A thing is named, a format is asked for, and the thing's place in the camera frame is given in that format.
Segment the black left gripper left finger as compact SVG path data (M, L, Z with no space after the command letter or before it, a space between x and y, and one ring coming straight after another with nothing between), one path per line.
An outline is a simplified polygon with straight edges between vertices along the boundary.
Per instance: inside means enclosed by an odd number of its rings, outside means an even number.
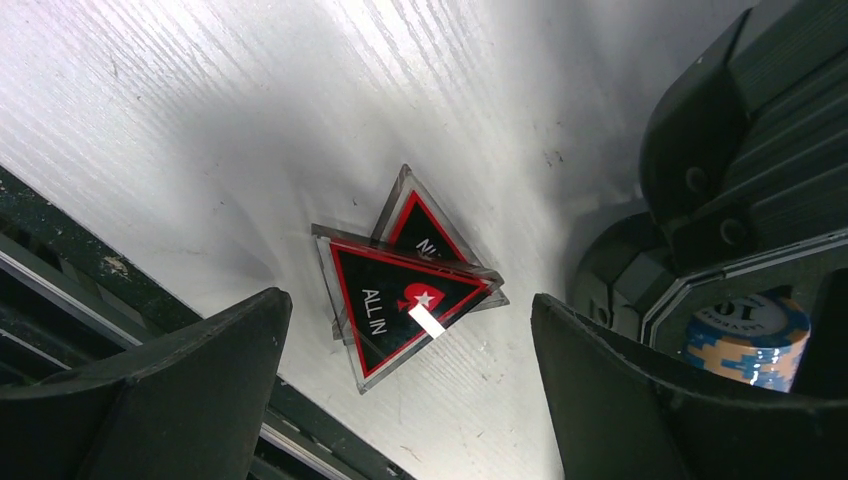
M128 351L1 391L5 479L243 479L292 301L271 287Z

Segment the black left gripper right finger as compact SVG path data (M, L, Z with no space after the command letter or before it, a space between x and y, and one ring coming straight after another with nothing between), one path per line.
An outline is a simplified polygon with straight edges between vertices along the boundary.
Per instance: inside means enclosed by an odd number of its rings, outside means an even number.
M539 293L530 320L568 479L843 479L847 402L695 368Z

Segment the orange-blue chip stack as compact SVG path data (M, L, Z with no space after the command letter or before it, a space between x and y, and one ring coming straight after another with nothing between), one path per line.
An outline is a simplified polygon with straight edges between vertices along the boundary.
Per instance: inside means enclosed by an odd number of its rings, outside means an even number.
M810 336L811 320L795 301L751 294L695 312L681 357L713 374L787 393Z

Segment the black poker set case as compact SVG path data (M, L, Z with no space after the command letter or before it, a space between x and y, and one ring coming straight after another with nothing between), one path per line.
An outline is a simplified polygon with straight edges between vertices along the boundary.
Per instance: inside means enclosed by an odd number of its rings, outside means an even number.
M753 334L762 297L795 301L803 350L743 348L721 366L748 382L847 395L847 5L761 1L663 94L642 137L646 209L608 227L569 302L655 350L719 367L696 320Z

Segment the triangular all in marker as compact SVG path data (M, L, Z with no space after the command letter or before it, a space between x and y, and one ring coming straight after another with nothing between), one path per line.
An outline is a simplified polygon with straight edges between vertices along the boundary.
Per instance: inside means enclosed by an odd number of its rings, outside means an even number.
M495 270L422 257L314 224L318 261L357 390L366 393L503 284Z
M425 183L404 164L390 190L388 199L369 236L372 245L387 246L403 253L414 253L427 259L449 263L465 263L480 267L478 252L460 234L427 189ZM478 287L467 281L428 275L426 284L435 287L432 302L444 313L460 303L471 311L482 311L506 306L510 300L499 288L492 293L478 293L474 299L467 297Z

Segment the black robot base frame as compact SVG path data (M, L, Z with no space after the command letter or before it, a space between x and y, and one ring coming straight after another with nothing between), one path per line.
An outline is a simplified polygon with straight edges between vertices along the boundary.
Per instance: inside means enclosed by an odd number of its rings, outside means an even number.
M277 375L292 302L204 318L1 174L5 479L403 479Z

